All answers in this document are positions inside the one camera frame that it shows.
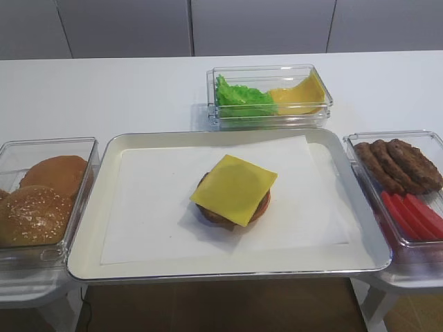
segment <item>cable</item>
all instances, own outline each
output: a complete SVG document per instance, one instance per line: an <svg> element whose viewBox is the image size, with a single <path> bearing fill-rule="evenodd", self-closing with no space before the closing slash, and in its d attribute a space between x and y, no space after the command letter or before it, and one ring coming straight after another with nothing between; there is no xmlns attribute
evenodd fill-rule
<svg viewBox="0 0 443 332"><path fill-rule="evenodd" d="M83 304L86 304L89 308L89 318L88 321L86 323L86 332L89 331L89 325L92 321L92 305L90 301L86 301L83 297L83 287L80 287L80 299L82 299Z"/></svg>

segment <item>clear plastic container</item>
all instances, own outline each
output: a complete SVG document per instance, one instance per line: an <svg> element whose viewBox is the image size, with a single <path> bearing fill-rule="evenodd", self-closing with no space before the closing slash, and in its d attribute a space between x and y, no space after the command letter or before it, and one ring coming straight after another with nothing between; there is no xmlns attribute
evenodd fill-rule
<svg viewBox="0 0 443 332"><path fill-rule="evenodd" d="M397 222L391 217L381 200L382 188L364 167L357 157L354 147L360 142L372 143L378 139L385 141L398 138L414 147L431 160L434 165L443 171L443 141L430 131L391 131L376 133L356 133L345 137L347 143L347 156L351 161L352 168L359 180L367 199L369 200L377 220L383 229L385 236L394 252L393 262L396 264L442 262L443 241L413 241L407 239ZM433 192L419 195L427 206L443 216L443 193Z"/></svg>
<svg viewBox="0 0 443 332"><path fill-rule="evenodd" d="M295 99L305 101L287 102L284 98L274 104L223 106L217 98L220 75L230 86L247 86L263 93L287 89ZM311 64L214 68L207 73L207 81L209 118L221 130L322 127L330 116L332 97ZM281 91L271 95L274 99Z"/></svg>
<svg viewBox="0 0 443 332"><path fill-rule="evenodd" d="M5 143L0 148L0 189L7 192L16 190L28 169L45 159L76 155L88 162L62 240L56 244L0 248L0 269L61 266L64 264L64 259L91 191L91 177L95 178L98 172L100 161L97 146L95 138L66 138L12 141Z"/></svg>

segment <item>plastic tray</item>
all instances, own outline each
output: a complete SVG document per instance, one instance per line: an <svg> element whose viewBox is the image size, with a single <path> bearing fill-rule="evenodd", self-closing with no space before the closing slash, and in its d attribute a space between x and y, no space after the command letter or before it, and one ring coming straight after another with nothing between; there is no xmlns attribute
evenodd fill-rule
<svg viewBox="0 0 443 332"><path fill-rule="evenodd" d="M230 85L244 85L261 92L278 88L290 89L311 76L313 81L310 89L315 90L316 93L322 93L325 97L320 102L222 106L219 104L216 93L219 75L222 75ZM214 68L207 73L207 87L209 118L212 124L221 130L323 127L330 117L329 108L333 103L329 91L311 64ZM255 109L270 111L271 108L278 110L278 115L244 117L233 115L237 112L251 112Z"/></svg>
<svg viewBox="0 0 443 332"><path fill-rule="evenodd" d="M355 154L354 146L360 142L371 143L378 139L392 140L394 138L408 142L412 146L421 149L423 154L429 158L439 170L443 170L443 142L436 133L431 131L356 133L345 138L348 157L374 209L374 213L390 245L394 249L393 262L396 264L443 262L443 241L412 241L405 239L403 232L382 203L380 185L374 180ZM443 216L442 191L420 195L419 198L426 202L427 205L440 216Z"/></svg>
<svg viewBox="0 0 443 332"><path fill-rule="evenodd" d="M97 146L95 138L24 140L3 145L0 149L0 189L7 192L16 190L28 169L47 158L76 155L87 160L88 164L62 240L50 245L0 248L0 269L61 266L64 263L91 191L85 179L91 174L95 177L98 171Z"/></svg>
<svg viewBox="0 0 443 332"><path fill-rule="evenodd" d="M301 202L309 183L289 185L303 183L298 167L308 160L301 160L295 148L300 139L305 140L314 165L304 172L312 172L325 188L307 195L318 205L303 217L311 230L331 226L318 234L297 229L285 232L301 220L287 211L293 212L294 206L300 206L300 213L306 211ZM271 189L270 207L254 225L275 224L268 228L272 236L257 234L263 242L248 237L259 247L266 243L265 249L245 250L243 239L251 230L236 228L234 233L220 234L219 228L201 220L189 201L204 172L225 153L247 157L279 173L280 184L276 182ZM329 205L325 197L331 199ZM332 219L333 210L338 218ZM325 219L316 219L320 212L326 214ZM346 241L330 239L336 226L344 229ZM316 244L309 245L306 239ZM299 241L307 245L300 246ZM119 258L109 260L107 248ZM342 145L330 131L140 133L118 136L108 144L67 266L72 276L87 282L306 277L380 270L390 263L390 256Z"/></svg>

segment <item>white paper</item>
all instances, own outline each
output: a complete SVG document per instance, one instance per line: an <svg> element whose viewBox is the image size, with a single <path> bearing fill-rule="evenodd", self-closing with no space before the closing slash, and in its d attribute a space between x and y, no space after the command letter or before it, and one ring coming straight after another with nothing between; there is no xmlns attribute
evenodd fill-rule
<svg viewBox="0 0 443 332"><path fill-rule="evenodd" d="M246 228L213 225L189 199L225 154L278 173L268 210ZM232 147L130 149L121 158L101 264L348 242L304 136Z"/></svg>

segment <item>white tray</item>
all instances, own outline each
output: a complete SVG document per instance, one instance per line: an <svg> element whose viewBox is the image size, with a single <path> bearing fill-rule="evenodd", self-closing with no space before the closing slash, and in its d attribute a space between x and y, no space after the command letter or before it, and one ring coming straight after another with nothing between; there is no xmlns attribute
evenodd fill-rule
<svg viewBox="0 0 443 332"><path fill-rule="evenodd" d="M264 216L233 231L206 222L189 201L224 154L279 174ZM349 275L390 260L339 139L324 129L282 129L114 138L67 265L94 282Z"/></svg>

